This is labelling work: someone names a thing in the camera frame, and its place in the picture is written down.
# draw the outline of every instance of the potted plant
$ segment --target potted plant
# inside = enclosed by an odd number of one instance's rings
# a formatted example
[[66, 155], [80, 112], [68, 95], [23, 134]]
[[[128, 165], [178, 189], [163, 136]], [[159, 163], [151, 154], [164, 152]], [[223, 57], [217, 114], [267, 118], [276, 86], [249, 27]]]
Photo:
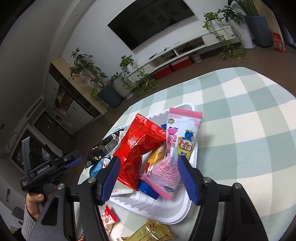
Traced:
[[234, 11], [230, 6], [224, 6], [223, 9], [219, 9], [219, 12], [223, 13], [225, 22], [233, 27], [234, 34], [240, 39], [244, 48], [254, 49], [256, 46], [253, 44], [249, 28], [242, 13], [237, 10]]
[[[219, 9], [216, 13], [214, 13], [216, 16], [218, 14], [222, 13], [223, 11]], [[235, 48], [231, 42], [230, 36], [227, 36], [229, 39], [226, 39], [224, 35], [220, 35], [214, 28], [214, 26], [211, 24], [211, 22], [207, 21], [208, 20], [208, 13], [204, 13], [205, 21], [204, 25], [202, 26], [203, 28], [206, 28], [209, 32], [212, 34], [216, 35], [216, 37], [220, 40], [220, 43], [223, 46], [223, 50], [221, 53], [219, 53], [220, 57], [223, 60], [226, 60], [228, 58], [236, 58], [236, 59], [241, 59], [245, 57], [246, 55], [246, 50], [244, 49], [244, 46], [241, 45], [239, 48]], [[216, 18], [217, 21], [219, 21], [219, 24], [224, 27], [226, 26], [225, 23], [223, 22], [224, 18], [218, 17]]]
[[122, 73], [116, 73], [116, 75], [112, 76], [112, 79], [115, 81], [120, 79], [123, 82], [123, 86], [137, 93], [137, 97], [152, 92], [153, 89], [157, 88], [159, 81], [154, 78], [149, 78], [149, 74], [144, 73], [142, 66], [138, 67], [131, 55], [122, 56], [119, 66], [121, 67]]
[[221, 17], [218, 16], [217, 12], [207, 12], [204, 13], [205, 21], [209, 24], [213, 29], [220, 29], [221, 25]]
[[122, 102], [122, 97], [116, 92], [112, 85], [104, 84], [102, 78], [108, 78], [105, 73], [101, 72], [100, 68], [94, 66], [94, 63], [89, 62], [86, 58], [93, 57], [87, 54], [78, 54], [80, 51], [77, 48], [72, 52], [71, 57], [74, 60], [74, 66], [70, 67], [71, 77], [74, 80], [75, 76], [86, 76], [90, 79], [93, 87], [91, 98], [96, 100], [96, 96], [105, 101], [111, 107], [116, 107]]
[[134, 95], [134, 92], [125, 85], [124, 78], [121, 73], [116, 73], [110, 78], [110, 84], [113, 85], [114, 89], [126, 100]]
[[272, 39], [265, 16], [260, 16], [253, 0], [228, 0], [228, 5], [235, 1], [245, 11], [244, 16], [251, 32], [254, 35], [255, 43], [260, 47], [271, 47]]

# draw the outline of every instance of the television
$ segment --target television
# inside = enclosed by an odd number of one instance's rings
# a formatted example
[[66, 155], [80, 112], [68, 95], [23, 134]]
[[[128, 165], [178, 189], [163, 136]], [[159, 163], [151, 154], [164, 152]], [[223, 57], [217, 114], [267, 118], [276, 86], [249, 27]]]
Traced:
[[193, 15], [183, 0], [136, 0], [108, 27], [133, 50], [153, 35]]

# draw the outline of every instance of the red box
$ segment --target red box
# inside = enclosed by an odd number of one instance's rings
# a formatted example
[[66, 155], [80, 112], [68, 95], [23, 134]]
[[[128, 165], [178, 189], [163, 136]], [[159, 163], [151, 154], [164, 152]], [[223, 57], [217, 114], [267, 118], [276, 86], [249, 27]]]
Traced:
[[179, 69], [182, 69], [186, 66], [189, 66], [192, 64], [192, 60], [191, 58], [189, 58], [189, 56], [186, 56], [184, 58], [181, 58], [181, 59], [178, 59], [174, 62], [172, 62], [172, 68], [173, 70], [179, 70]]
[[173, 72], [172, 67], [171, 67], [171, 65], [169, 65], [169, 66], [165, 66], [165, 67], [161, 68], [159, 71], [154, 73], [153, 76], [159, 80], [162, 77], [165, 77], [165, 76], [171, 74], [172, 72]]

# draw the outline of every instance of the yellow snack wrapper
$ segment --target yellow snack wrapper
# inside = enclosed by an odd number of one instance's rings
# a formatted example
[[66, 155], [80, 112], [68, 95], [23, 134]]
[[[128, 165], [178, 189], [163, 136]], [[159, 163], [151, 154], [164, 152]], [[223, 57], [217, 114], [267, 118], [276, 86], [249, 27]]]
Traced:
[[127, 241], [165, 241], [175, 238], [166, 225], [148, 219]]
[[166, 150], [166, 142], [163, 142], [163, 144], [157, 148], [155, 148], [149, 158], [148, 158], [148, 161], [147, 161], [147, 166], [146, 166], [146, 169], [145, 169], [145, 173], [149, 172], [153, 165], [158, 163], [159, 161], [161, 161], [165, 155], [165, 150]]

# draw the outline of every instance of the plaid tablecloth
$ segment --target plaid tablecloth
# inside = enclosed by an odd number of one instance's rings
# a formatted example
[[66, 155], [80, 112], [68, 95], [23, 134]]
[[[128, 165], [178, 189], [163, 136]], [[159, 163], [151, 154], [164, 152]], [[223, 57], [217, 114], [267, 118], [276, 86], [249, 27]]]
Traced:
[[[240, 182], [257, 209], [270, 241], [279, 240], [296, 214], [296, 100], [267, 77], [244, 67], [220, 69], [159, 91], [129, 107], [107, 135], [137, 113], [153, 115], [191, 102], [204, 113], [198, 134], [198, 164], [217, 183]], [[88, 170], [80, 182], [88, 178]], [[110, 240], [133, 234], [146, 218], [111, 202], [119, 217]], [[213, 240], [219, 240], [223, 203]], [[199, 207], [169, 225], [188, 240]]]

